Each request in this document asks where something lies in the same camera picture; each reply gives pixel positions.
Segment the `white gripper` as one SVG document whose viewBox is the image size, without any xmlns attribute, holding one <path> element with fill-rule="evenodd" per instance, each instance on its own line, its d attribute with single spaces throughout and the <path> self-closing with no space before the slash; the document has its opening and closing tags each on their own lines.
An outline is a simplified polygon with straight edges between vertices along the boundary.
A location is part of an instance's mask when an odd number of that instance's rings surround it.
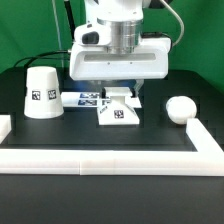
<svg viewBox="0 0 224 224">
<path fill-rule="evenodd" d="M 136 24 L 85 24 L 74 32 L 69 75 L 76 81 L 164 78 L 171 46 L 159 33 L 141 35 Z M 136 80 L 134 98 L 143 84 Z"/>
</svg>

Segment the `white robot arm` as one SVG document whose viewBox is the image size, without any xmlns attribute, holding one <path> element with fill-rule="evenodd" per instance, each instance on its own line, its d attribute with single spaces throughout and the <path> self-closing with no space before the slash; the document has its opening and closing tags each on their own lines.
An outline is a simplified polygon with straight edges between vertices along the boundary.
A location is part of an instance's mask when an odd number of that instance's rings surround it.
<svg viewBox="0 0 224 224">
<path fill-rule="evenodd" d="M 162 79 L 172 40 L 142 30 L 151 0 L 84 0 L 86 23 L 74 31 L 70 77 L 76 81 Z"/>
</svg>

